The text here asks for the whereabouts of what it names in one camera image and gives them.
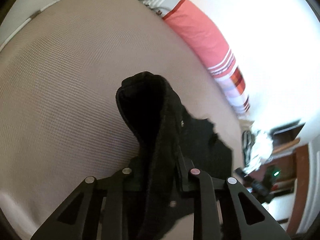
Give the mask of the black pants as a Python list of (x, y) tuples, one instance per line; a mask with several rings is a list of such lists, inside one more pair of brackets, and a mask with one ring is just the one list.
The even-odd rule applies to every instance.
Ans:
[(161, 239), (194, 215), (195, 239), (227, 239), (217, 201), (232, 150), (206, 119), (193, 118), (168, 81), (142, 72), (122, 81), (116, 103), (139, 154), (108, 189), (103, 239)]

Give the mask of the striped dark cloth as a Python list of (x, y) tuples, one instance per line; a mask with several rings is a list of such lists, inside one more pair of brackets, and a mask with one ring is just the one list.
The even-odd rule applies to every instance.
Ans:
[(246, 130), (242, 133), (242, 152), (244, 155), (245, 167), (249, 165), (251, 161), (251, 151), (255, 143), (255, 135), (250, 131)]

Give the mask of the beige bed mat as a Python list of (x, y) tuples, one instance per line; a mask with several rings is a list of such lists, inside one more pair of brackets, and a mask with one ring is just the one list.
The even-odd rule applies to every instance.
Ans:
[(21, 239), (87, 176), (111, 176), (138, 153), (115, 96), (143, 71), (165, 77), (242, 163), (237, 117), (158, 16), (137, 0), (61, 0), (1, 51), (1, 210)]

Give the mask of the pink plaid long pillow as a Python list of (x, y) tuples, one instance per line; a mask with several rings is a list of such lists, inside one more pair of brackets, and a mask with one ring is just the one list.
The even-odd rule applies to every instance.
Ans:
[(197, 55), (237, 115), (249, 110), (246, 84), (235, 55), (215, 23), (190, 0), (139, 0)]

